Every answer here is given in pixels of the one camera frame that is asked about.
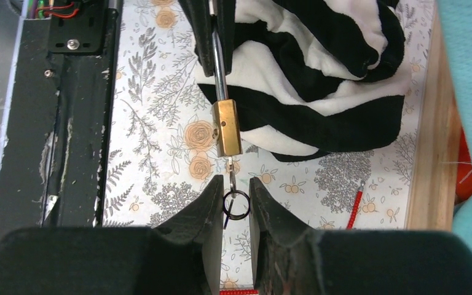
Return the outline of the small silver keys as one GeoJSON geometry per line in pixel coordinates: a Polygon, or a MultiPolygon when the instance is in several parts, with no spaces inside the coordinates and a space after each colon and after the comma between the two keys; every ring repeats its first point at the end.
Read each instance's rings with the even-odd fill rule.
{"type": "Polygon", "coordinates": [[[250,205],[251,205],[251,200],[250,197],[247,193],[238,190],[237,189],[237,182],[236,182],[236,172],[235,172],[235,166],[234,166],[234,159],[233,157],[228,157],[227,158],[227,164],[228,164],[228,171],[229,171],[229,191],[224,195],[222,199],[222,211],[225,214],[225,220],[223,224],[223,229],[227,229],[227,225],[229,221],[240,221],[242,219],[245,219],[251,211],[250,205]],[[232,213],[232,208],[234,206],[234,200],[238,195],[241,195],[245,198],[247,201],[248,208],[244,213],[241,214],[233,214],[232,213]]]}

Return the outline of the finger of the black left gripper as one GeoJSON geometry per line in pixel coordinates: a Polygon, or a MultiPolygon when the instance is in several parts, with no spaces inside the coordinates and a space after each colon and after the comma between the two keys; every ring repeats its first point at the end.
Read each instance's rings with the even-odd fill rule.
{"type": "Polygon", "coordinates": [[[212,18],[209,1],[179,0],[195,37],[196,53],[206,77],[214,75],[214,50],[212,18]]]}
{"type": "Polygon", "coordinates": [[[221,41],[226,74],[232,71],[235,36],[235,4],[236,0],[214,0],[216,28],[221,41]]]}

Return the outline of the brass padlock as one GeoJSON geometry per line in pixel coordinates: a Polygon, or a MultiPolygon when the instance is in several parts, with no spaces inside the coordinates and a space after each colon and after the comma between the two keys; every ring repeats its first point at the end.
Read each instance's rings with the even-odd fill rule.
{"type": "Polygon", "coordinates": [[[236,103],[228,96],[221,40],[216,28],[212,33],[212,41],[217,98],[213,105],[213,115],[218,135],[218,156],[232,157],[242,153],[242,142],[236,103]]]}

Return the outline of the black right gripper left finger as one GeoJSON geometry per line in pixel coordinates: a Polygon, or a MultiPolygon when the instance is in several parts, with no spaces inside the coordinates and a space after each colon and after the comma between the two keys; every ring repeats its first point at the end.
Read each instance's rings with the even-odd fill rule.
{"type": "Polygon", "coordinates": [[[218,294],[224,179],[161,225],[20,229],[0,241],[0,294],[218,294]]]}

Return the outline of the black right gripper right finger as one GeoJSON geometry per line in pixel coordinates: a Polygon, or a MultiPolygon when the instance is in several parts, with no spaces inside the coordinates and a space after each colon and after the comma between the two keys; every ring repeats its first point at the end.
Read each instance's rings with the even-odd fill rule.
{"type": "Polygon", "coordinates": [[[318,230],[250,180],[253,285],[261,294],[472,294],[472,252],[454,234],[318,230]]]}

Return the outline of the red cable lock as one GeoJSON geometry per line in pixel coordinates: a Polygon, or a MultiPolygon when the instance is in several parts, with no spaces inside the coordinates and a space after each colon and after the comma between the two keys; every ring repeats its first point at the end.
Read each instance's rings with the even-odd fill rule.
{"type": "MultiPolygon", "coordinates": [[[[355,196],[353,207],[352,207],[352,212],[350,213],[350,217],[348,219],[346,229],[352,229],[355,224],[355,220],[359,212],[360,202],[362,199],[365,184],[366,184],[365,181],[361,180],[358,190],[356,192],[356,196],[355,196]]],[[[259,291],[256,289],[223,289],[219,292],[219,294],[220,295],[259,294],[259,291]]]]}

